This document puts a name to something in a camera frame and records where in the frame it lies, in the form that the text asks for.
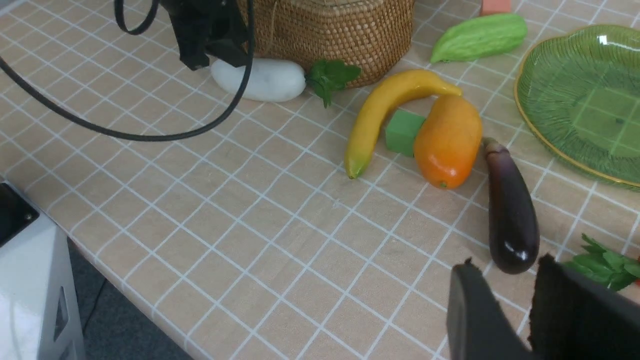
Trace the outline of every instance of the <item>green bitter melon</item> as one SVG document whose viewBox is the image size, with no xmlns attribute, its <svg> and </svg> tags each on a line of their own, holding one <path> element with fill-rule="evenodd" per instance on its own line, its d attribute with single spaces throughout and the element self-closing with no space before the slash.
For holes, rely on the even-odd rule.
<svg viewBox="0 0 640 360">
<path fill-rule="evenodd" d="M 452 26 L 438 39 L 431 63 L 473 61 L 508 53 L 522 45 L 527 23 L 514 13 L 476 17 Z"/>
</svg>

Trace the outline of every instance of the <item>green plate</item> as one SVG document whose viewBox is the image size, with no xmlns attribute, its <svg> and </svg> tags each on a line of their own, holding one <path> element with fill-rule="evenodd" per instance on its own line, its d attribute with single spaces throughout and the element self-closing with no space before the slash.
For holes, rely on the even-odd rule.
<svg viewBox="0 0 640 360">
<path fill-rule="evenodd" d="M 522 62 L 515 99 L 560 158 L 640 188 L 640 31 L 594 25 L 538 43 Z"/>
</svg>

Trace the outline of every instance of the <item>mint leaves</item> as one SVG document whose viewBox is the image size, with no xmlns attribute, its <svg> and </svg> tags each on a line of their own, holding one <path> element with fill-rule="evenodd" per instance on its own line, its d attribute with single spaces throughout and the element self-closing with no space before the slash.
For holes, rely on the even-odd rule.
<svg viewBox="0 0 640 360">
<path fill-rule="evenodd" d="M 307 83 L 322 98 L 324 107 L 327 108 L 331 105 L 332 92 L 344 90 L 347 83 L 360 76 L 361 71 L 356 65 L 346 65 L 342 60 L 320 59 L 307 74 Z"/>
<path fill-rule="evenodd" d="M 582 239 L 588 244 L 582 246 L 587 253 L 574 256 L 566 266 L 613 291 L 620 291 L 640 278 L 640 263 L 635 259 L 609 250 L 585 234 Z"/>
</svg>

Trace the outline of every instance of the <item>purple eggplant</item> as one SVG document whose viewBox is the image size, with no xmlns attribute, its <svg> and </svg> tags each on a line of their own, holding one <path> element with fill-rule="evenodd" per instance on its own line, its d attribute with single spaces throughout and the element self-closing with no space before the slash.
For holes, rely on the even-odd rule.
<svg viewBox="0 0 640 360">
<path fill-rule="evenodd" d="M 529 189 L 506 147 L 483 139 L 489 169 L 489 250 L 507 274 L 527 271 L 538 258 L 540 230 Z"/>
</svg>

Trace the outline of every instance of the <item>beige tiled surface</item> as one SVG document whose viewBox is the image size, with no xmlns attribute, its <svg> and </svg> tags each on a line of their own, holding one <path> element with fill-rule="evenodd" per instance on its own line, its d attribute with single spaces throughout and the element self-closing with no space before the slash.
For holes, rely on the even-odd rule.
<svg viewBox="0 0 640 360">
<path fill-rule="evenodd" d="M 542 252 L 568 259 L 586 232 L 640 254 L 640 195 L 556 162 L 513 104 L 516 66 L 537 40 L 592 22 L 640 29 L 630 0 L 514 0 L 530 33 L 513 54 L 430 66 L 447 26 L 479 0 L 419 0 L 413 47 L 394 70 L 430 67 L 459 84 L 484 130 L 509 145 L 532 190 Z M 133 6 L 142 19 L 147 1 Z M 164 12 L 140 37 L 98 0 L 30 0 L 0 17 L 0 54 L 92 122 L 174 133 L 220 114 L 230 95 L 178 61 Z M 129 143 L 70 125 L 0 75 L 0 175 L 64 227 L 85 256 L 197 358 L 447 359 L 449 270 L 469 256 L 527 335 L 534 270 L 504 275 L 487 251 L 483 162 L 460 189 L 426 186 L 413 160 L 378 151 L 348 181 L 342 153 L 371 87 L 324 110 L 304 94 L 241 102 L 206 135 Z M 426 114 L 433 100 L 405 105 Z M 640 300 L 637 288 L 628 296 Z"/>
</svg>

